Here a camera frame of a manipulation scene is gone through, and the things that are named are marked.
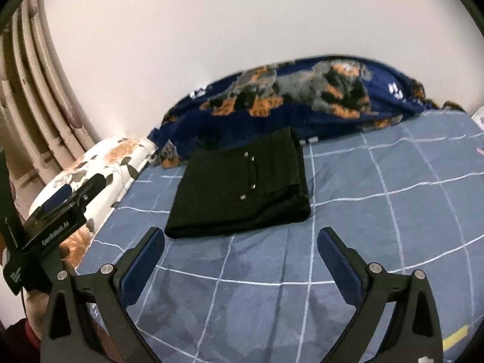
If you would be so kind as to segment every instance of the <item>blue bed sheet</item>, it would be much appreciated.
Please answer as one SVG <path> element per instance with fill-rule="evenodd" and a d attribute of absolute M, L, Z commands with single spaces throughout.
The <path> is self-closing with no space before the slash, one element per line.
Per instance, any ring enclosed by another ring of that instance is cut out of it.
<path fill-rule="evenodd" d="M 304 147 L 313 212 L 298 224 L 229 237 L 171 240 L 128 312 L 164 363 L 317 363 L 347 325 L 315 246 L 331 226 L 366 261 L 422 269 L 453 361 L 484 314 L 483 132 L 437 111 L 382 131 Z M 151 226 L 164 228 L 184 168 L 146 168 L 78 268 L 115 263 Z M 391 316 L 364 356 L 374 356 Z M 93 313 L 98 315 L 96 307 Z"/>

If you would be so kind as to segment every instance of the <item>folded black jeans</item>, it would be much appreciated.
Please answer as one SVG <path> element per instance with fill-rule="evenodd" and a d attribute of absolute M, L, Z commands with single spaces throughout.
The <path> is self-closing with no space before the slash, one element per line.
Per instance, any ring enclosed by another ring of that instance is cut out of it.
<path fill-rule="evenodd" d="M 306 220 L 303 150 L 285 128 L 234 149 L 195 152 L 178 186 L 165 234 L 219 236 Z"/>

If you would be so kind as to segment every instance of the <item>yellow tape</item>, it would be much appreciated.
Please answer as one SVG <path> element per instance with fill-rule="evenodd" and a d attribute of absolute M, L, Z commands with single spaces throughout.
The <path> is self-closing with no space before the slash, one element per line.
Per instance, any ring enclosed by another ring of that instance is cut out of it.
<path fill-rule="evenodd" d="M 444 347 L 444 351 L 452 348 L 468 334 L 469 334 L 469 325 L 461 327 L 453 335 L 450 335 L 449 337 L 447 337 L 445 340 L 442 341 L 442 346 Z"/>

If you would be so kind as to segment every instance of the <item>metal screw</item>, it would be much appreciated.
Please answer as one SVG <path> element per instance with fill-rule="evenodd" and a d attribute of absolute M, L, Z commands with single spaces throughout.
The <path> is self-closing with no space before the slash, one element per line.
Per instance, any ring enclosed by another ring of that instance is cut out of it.
<path fill-rule="evenodd" d="M 67 271 L 61 270 L 59 273 L 57 273 L 57 279 L 58 280 L 65 280 L 67 277 Z"/>
<path fill-rule="evenodd" d="M 109 274 L 113 271 L 114 266 L 110 263 L 106 263 L 105 265 L 101 266 L 101 273 Z"/>
<path fill-rule="evenodd" d="M 380 273 L 383 269 L 378 263 L 370 263 L 370 271 L 373 273 Z"/>
<path fill-rule="evenodd" d="M 421 270 L 416 270 L 415 277 L 417 277 L 419 280 L 423 280 L 425 278 L 425 273 Z"/>

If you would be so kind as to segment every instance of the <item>curtain fold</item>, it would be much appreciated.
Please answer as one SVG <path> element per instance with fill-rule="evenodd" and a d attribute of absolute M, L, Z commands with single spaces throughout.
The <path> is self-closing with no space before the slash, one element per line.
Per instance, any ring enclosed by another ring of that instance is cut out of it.
<path fill-rule="evenodd" d="M 0 146 L 20 214 L 94 146 L 52 63 L 41 0 L 24 0 L 0 34 Z"/>

